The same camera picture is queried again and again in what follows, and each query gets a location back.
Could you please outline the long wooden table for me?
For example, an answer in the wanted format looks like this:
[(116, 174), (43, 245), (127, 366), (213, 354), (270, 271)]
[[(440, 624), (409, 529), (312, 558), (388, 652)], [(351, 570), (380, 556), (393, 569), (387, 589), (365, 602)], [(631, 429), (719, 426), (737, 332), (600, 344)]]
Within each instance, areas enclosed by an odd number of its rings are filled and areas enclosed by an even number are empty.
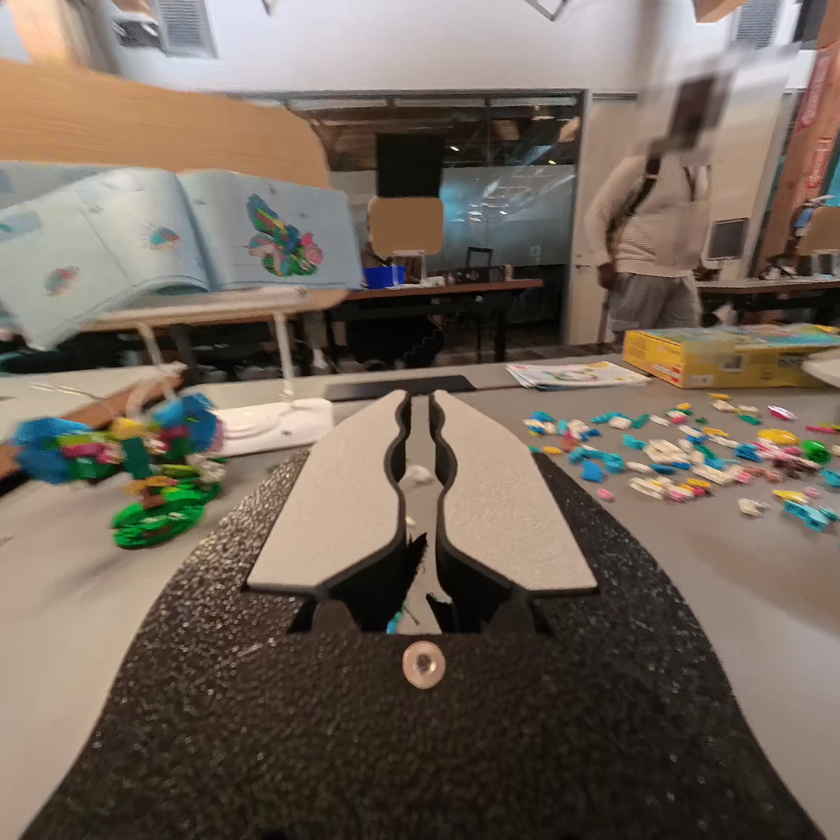
[(333, 326), (336, 322), (377, 319), (404, 319), (467, 312), (479, 321), (491, 319), (495, 325), (493, 358), (507, 358), (508, 310), (514, 298), (529, 289), (543, 287), (541, 279), (516, 279), (453, 286), (400, 286), (386, 289), (356, 290), (322, 312), (327, 348), (324, 355), (338, 362), (339, 346)]
[(777, 280), (697, 281), (705, 312), (730, 306), (735, 312), (837, 307), (839, 279), (832, 276), (794, 276)]

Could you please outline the black flat desk mat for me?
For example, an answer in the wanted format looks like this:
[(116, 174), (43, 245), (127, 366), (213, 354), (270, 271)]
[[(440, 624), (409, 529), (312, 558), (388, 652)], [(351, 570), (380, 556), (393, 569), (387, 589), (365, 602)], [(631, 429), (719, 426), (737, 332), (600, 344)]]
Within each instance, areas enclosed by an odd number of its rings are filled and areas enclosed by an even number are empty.
[(462, 374), (432, 375), (392, 381), (331, 384), (327, 387), (323, 398), (331, 403), (368, 402), (381, 399), (394, 391), (404, 391), (411, 397), (415, 397), (428, 396), (437, 391), (469, 393), (475, 392), (476, 387)]

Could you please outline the white door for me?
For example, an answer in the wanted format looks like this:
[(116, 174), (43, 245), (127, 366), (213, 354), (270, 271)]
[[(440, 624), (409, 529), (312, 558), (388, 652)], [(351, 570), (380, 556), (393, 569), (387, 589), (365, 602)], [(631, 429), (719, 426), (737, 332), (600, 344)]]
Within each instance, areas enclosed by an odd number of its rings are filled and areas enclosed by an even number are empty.
[(572, 345), (597, 339), (604, 292), (585, 233), (585, 214), (602, 182), (599, 104), (591, 90), (585, 90), (578, 134), (579, 160), (574, 184), (574, 215), (570, 240), (569, 282), (566, 291), (565, 337)]

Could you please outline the wall screen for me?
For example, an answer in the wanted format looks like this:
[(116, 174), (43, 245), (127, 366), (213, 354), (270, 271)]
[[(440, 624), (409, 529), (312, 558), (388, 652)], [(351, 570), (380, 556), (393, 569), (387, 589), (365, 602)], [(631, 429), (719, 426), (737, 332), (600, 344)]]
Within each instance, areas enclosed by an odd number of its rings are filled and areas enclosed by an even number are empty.
[(710, 225), (704, 260), (710, 263), (740, 260), (746, 247), (750, 219), (716, 220)]

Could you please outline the white and wood book stand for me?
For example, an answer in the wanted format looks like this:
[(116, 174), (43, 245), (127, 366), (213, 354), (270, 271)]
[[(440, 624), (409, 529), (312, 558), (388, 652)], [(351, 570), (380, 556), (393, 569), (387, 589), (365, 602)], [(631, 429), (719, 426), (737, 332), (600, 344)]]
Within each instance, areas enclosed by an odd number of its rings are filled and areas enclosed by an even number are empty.
[[(283, 109), (174, 91), (93, 70), (2, 59), (2, 161), (102, 163), (167, 171), (224, 170), (329, 188), (327, 156), (317, 134)], [(328, 311), (341, 288), (249, 290), (157, 298), (158, 306), (83, 315), (65, 335), (176, 324), (222, 324), (295, 318)]]

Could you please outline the open pale blue instruction booklet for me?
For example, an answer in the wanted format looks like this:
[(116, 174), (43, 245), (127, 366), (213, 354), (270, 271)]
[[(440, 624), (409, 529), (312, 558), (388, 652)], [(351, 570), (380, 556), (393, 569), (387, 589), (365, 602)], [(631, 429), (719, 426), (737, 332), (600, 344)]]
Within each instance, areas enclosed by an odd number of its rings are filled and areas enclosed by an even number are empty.
[(350, 206), (330, 188), (26, 161), (1, 176), (2, 327), (37, 350), (166, 297), (362, 286)]

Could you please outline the yellow lego set box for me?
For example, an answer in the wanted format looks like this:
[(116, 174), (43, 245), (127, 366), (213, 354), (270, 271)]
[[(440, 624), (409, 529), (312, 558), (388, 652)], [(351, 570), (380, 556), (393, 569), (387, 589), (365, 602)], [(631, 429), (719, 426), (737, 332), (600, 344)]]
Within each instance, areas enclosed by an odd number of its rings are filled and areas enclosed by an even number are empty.
[(837, 329), (806, 323), (628, 331), (623, 361), (681, 390), (807, 388), (805, 362), (838, 344)]

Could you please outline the pile of lego pieces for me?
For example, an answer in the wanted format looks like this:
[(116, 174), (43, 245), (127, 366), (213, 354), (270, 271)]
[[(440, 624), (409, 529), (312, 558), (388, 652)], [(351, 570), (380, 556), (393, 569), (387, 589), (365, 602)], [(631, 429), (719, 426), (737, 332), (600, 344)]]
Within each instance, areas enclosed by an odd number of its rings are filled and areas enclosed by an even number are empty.
[(659, 415), (606, 412), (582, 421), (533, 412), (523, 425), (539, 444), (535, 455), (561, 460), (603, 502), (622, 480), (639, 496), (685, 505), (721, 490), (739, 493), (738, 514), (758, 519), (771, 508), (807, 529), (838, 530), (838, 425), (806, 425), (779, 406), (739, 405), (712, 393), (709, 408), (747, 424), (739, 439), (694, 411), (688, 402)]

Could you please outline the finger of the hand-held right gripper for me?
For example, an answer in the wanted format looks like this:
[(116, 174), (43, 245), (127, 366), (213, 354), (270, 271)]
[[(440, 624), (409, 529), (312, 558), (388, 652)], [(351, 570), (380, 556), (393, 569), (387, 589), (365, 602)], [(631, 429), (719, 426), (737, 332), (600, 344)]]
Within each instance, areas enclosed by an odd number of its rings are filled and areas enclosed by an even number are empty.
[(839, 389), (839, 350), (827, 350), (811, 354), (802, 369), (812, 378)]

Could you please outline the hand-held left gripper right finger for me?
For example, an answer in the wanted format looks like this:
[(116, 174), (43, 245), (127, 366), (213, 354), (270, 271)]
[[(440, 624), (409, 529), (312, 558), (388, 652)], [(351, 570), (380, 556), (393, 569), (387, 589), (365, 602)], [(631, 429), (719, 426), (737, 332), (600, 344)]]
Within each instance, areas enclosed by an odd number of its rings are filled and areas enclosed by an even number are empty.
[(537, 461), (516, 435), (456, 395), (428, 402), (435, 445), (435, 566), (427, 600), (445, 634), (547, 630), (541, 600), (598, 583)]

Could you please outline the lego butterfly model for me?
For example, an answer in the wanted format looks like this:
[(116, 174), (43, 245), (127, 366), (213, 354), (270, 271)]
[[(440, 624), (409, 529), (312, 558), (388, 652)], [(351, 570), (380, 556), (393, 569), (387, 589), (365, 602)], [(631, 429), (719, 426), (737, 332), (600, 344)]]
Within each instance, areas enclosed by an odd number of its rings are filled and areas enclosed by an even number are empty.
[(129, 392), (124, 408), (95, 397), (108, 420), (98, 427), (57, 416), (19, 423), (14, 462), (31, 479), (52, 486), (96, 486), (129, 477), (132, 502), (111, 519), (113, 543), (142, 550), (193, 529), (223, 487), (224, 431), (202, 393), (176, 395), (179, 364), (157, 364)]

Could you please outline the stack of closed instruction booklets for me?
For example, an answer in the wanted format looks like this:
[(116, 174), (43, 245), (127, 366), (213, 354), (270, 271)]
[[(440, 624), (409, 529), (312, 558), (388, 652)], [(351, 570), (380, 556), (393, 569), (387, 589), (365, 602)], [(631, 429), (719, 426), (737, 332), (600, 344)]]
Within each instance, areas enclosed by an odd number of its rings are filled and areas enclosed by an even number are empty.
[(505, 370), (522, 387), (538, 392), (640, 386), (652, 379), (608, 361), (588, 364), (506, 364)]

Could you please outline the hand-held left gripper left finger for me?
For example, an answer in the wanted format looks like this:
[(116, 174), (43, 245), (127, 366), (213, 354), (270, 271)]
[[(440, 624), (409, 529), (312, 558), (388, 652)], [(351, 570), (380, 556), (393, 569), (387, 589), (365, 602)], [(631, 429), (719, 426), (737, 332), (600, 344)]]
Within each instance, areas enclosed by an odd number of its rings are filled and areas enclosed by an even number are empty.
[(311, 447), (245, 582), (247, 592), (303, 600), (292, 632), (340, 606), (363, 633), (393, 633), (422, 569), (400, 487), (412, 397), (394, 390)]

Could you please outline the wall air vent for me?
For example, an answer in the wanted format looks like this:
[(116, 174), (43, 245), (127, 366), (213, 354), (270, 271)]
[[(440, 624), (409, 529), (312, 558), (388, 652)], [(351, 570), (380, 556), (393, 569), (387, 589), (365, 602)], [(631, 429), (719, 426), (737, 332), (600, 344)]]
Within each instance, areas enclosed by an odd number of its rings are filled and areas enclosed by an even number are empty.
[(153, 1), (166, 55), (215, 59), (217, 51), (204, 1)]

